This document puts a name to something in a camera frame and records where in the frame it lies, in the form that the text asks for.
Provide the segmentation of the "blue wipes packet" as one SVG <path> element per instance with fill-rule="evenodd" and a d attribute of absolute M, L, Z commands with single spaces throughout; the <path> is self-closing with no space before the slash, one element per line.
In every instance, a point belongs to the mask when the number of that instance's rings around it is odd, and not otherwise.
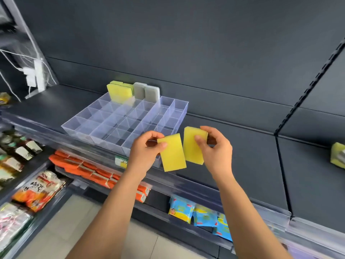
<path fill-rule="evenodd" d="M 213 227 L 212 231 L 213 235 L 220 236 L 224 239 L 229 241 L 233 241 L 231 237 L 231 233 L 227 224 L 227 220 L 225 214 L 218 213 L 217 219 L 215 221 L 215 226 Z"/>
<path fill-rule="evenodd" d="M 191 223 L 192 215 L 196 203 L 180 196 L 172 195 L 170 197 L 170 209 L 168 214 L 187 223 Z"/>
<path fill-rule="evenodd" d="M 193 211 L 194 226 L 216 227 L 218 225 L 218 213 L 200 204 L 196 204 Z"/>

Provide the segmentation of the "dark metal shelf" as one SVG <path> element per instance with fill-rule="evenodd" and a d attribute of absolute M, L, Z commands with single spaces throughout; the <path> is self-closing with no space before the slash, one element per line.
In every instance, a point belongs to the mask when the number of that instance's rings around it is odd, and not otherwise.
<path fill-rule="evenodd" d="M 345 170 L 330 163 L 330 146 L 345 144 L 345 52 L 332 55 L 319 73 L 302 81 L 278 78 L 273 84 L 282 95 L 292 95 L 293 84 L 302 84 L 288 104 L 257 97 L 268 81 L 267 73 L 242 79 L 250 67 L 227 68 L 240 79 L 187 83 L 172 75 L 97 67 L 48 58 L 61 85 L 43 95 L 6 110 L 3 118 L 30 135 L 71 140 L 63 135 L 68 118 L 105 91 L 107 80 L 158 85 L 165 95 L 190 103 L 183 126 L 214 126 L 234 147 L 234 174 L 248 196 L 292 213 L 286 232 L 300 243 L 328 257 L 345 258 Z"/>

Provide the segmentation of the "grey sponge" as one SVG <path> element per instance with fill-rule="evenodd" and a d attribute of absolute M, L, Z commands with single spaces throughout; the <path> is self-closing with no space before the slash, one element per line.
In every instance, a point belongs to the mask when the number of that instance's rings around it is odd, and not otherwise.
<path fill-rule="evenodd" d="M 145 99 L 145 87 L 148 85 L 146 83 L 141 82 L 135 82 L 133 84 L 134 89 L 134 97 L 138 100 L 144 100 Z"/>
<path fill-rule="evenodd" d="M 145 100 L 150 103 L 157 103 L 160 99 L 160 88 L 154 86 L 145 86 Z"/>

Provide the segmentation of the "silver pink snack bag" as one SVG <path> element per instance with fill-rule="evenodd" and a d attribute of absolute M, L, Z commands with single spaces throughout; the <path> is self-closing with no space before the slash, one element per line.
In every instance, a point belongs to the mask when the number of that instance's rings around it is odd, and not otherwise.
<path fill-rule="evenodd" d="M 0 206 L 0 257 L 5 254 L 34 215 L 27 208 L 12 202 Z"/>

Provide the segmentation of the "white charger plug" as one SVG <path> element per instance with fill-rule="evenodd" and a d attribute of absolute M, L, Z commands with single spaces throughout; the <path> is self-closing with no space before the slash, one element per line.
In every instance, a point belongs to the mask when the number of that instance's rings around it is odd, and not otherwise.
<path fill-rule="evenodd" d="M 30 68 L 30 67 L 23 67 L 22 71 L 26 76 L 26 81 L 27 81 L 28 87 L 37 87 L 35 69 Z"/>

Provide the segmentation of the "clear plastic divided tray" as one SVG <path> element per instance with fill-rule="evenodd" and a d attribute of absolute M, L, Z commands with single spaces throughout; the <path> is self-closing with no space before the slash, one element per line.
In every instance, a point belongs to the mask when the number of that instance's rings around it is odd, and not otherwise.
<path fill-rule="evenodd" d="M 175 134 L 188 109 L 188 101 L 161 96 L 156 103 L 131 97 L 123 104 L 106 93 L 61 127 L 81 141 L 129 157 L 133 141 L 154 130 Z"/>

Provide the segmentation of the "row of orange packets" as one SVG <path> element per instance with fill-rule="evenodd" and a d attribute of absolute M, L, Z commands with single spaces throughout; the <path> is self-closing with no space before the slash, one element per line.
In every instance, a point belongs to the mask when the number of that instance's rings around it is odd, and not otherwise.
<path fill-rule="evenodd" d="M 49 160 L 69 174 L 80 176 L 108 189 L 112 189 L 121 177 L 59 150 L 50 155 Z"/>

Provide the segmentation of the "person's right hand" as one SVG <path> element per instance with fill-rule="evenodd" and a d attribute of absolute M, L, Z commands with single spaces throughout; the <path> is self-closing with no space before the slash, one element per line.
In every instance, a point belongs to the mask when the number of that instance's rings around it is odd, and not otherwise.
<path fill-rule="evenodd" d="M 204 163 L 213 179 L 218 183 L 225 180 L 234 180 L 232 173 L 232 152 L 230 141 L 216 128 L 200 126 L 201 130 L 207 131 L 213 137 L 213 148 L 202 151 Z"/>

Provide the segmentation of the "row of labelled bottles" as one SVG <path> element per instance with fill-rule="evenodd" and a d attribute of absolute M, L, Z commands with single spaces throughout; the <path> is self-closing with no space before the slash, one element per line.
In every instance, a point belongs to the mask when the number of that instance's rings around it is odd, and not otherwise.
<path fill-rule="evenodd" d="M 44 146 L 17 130 L 0 130 L 0 189 L 16 179 Z"/>

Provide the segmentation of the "orange white noodle bag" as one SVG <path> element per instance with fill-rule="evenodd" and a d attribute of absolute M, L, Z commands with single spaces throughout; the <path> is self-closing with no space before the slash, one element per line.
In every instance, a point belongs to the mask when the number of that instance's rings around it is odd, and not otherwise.
<path fill-rule="evenodd" d="M 38 212 L 66 185 L 66 178 L 59 178 L 54 172 L 45 170 L 28 181 L 12 199 Z"/>

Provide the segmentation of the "person's left forearm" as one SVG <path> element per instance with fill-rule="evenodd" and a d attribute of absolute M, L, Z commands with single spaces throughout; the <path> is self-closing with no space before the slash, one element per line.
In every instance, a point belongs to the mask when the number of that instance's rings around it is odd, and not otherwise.
<path fill-rule="evenodd" d="M 66 259 L 120 259 L 137 188 L 146 172 L 128 168 Z"/>

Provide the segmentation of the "yellow green sponge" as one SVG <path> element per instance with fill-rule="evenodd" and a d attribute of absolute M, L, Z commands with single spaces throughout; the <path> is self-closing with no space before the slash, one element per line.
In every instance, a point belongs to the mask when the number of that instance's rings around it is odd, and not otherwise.
<path fill-rule="evenodd" d="M 111 81 L 110 84 L 116 84 L 116 85 L 120 85 L 120 86 L 123 86 L 123 87 L 129 87 L 131 90 L 132 90 L 132 95 L 134 95 L 134 87 L 133 87 L 133 84 L 129 84 L 129 83 L 124 83 L 124 82 L 121 82 L 121 81 Z"/>

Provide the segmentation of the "white power strip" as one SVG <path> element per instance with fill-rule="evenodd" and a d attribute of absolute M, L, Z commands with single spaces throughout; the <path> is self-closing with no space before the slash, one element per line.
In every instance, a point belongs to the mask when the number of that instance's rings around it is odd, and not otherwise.
<path fill-rule="evenodd" d="M 41 93 L 46 90 L 46 81 L 45 81 L 45 71 L 44 71 L 44 64 L 39 59 L 34 59 L 34 69 L 36 72 L 36 84 L 38 93 Z"/>

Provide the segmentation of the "person's left hand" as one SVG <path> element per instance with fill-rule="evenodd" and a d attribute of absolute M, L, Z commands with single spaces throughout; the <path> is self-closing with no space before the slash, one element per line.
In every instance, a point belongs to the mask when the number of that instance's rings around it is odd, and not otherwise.
<path fill-rule="evenodd" d="M 125 173 L 135 178 L 138 182 L 142 181 L 158 156 L 150 156 L 147 153 L 147 146 L 149 143 L 157 143 L 157 139 L 164 137 L 162 133 L 151 130 L 136 138 L 131 147 Z"/>

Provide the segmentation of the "packaged yellow sponge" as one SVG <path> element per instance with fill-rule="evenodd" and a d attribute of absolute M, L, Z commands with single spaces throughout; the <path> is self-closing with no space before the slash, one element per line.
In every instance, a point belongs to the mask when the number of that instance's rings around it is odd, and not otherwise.
<path fill-rule="evenodd" d="M 334 143 L 331 147 L 330 162 L 345 170 L 345 145 Z"/>

